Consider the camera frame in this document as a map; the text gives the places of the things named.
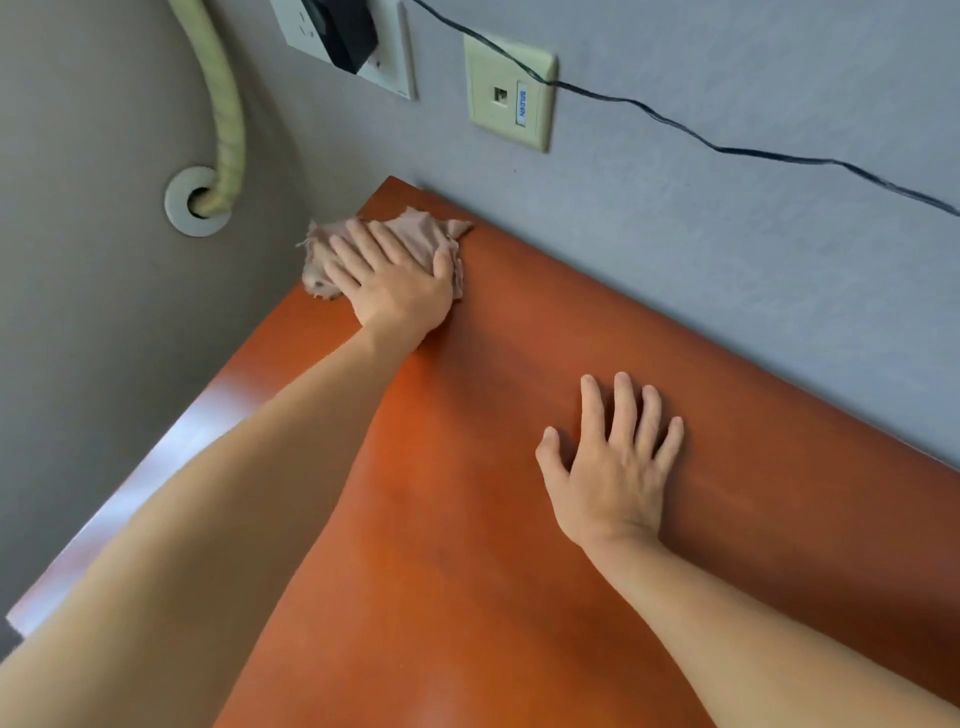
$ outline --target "black plug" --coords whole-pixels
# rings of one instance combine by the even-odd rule
[[[366,0],[302,0],[330,61],[350,73],[376,49],[376,28]]]

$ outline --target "orange wooden table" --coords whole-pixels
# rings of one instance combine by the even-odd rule
[[[387,180],[363,209],[472,219]],[[581,374],[656,383],[688,441],[664,540],[960,703],[960,473],[478,222],[467,294],[404,365],[221,728],[709,725],[554,523],[534,460]],[[171,472],[356,329],[299,288],[11,613],[29,631]]]

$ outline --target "finger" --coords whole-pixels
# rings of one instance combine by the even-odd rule
[[[328,260],[324,263],[324,270],[343,294],[349,298],[357,291],[360,286],[347,271],[345,271],[336,260]]]
[[[374,271],[381,271],[389,264],[380,246],[367,230],[367,226],[357,219],[347,220],[347,230],[360,249],[360,255]]]
[[[453,256],[448,248],[440,248],[434,253],[433,277],[437,280],[453,280]]]
[[[370,223],[370,232],[373,233],[376,242],[379,243],[383,252],[394,265],[416,265],[418,268],[420,267],[410,255],[410,252],[403,247],[403,243],[396,239],[396,235],[386,225],[372,222]]]
[[[367,264],[367,261],[339,235],[330,236],[330,247],[340,257],[340,262],[347,269],[347,272],[361,285],[373,274],[373,270]]]
[[[670,421],[670,426],[666,430],[666,439],[657,450],[657,456],[654,458],[654,465],[666,477],[673,467],[673,461],[677,459],[677,453],[680,452],[680,445],[684,443],[684,421],[675,417]]]
[[[654,456],[654,445],[660,431],[660,392],[647,384],[643,388],[643,414],[640,426],[636,429],[636,452],[644,462],[650,462]]]
[[[630,375],[620,372],[613,378],[613,427],[610,444],[624,451],[634,446],[636,395]]]
[[[569,473],[560,459],[560,433],[553,427],[543,432],[543,439],[537,445],[537,463],[543,473],[543,483],[547,490],[566,483]]]
[[[603,400],[597,380],[584,375],[580,379],[580,396],[584,409],[580,418],[580,439],[605,441]]]

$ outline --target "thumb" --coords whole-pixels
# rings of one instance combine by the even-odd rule
[[[560,459],[560,434],[553,427],[543,432],[543,439],[537,445],[537,463],[547,490],[566,483],[569,473]]]
[[[433,277],[439,280],[453,278],[453,256],[449,248],[440,248],[433,255]]]

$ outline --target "hand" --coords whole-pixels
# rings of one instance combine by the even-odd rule
[[[347,229],[360,253],[334,235],[330,245],[344,264],[328,262],[326,274],[344,292],[364,327],[400,334],[414,349],[443,322],[453,303],[450,251],[437,251],[429,273],[383,223],[367,227],[350,220]]]
[[[543,433],[537,461],[561,530],[589,555],[593,546],[621,537],[658,545],[663,484],[684,439],[684,422],[670,421],[654,454],[660,429],[660,395],[643,388],[643,416],[636,426],[636,397],[623,372],[613,381],[613,427],[604,434],[604,406],[592,376],[580,382],[584,401],[580,447],[568,473],[560,459],[560,436]]]

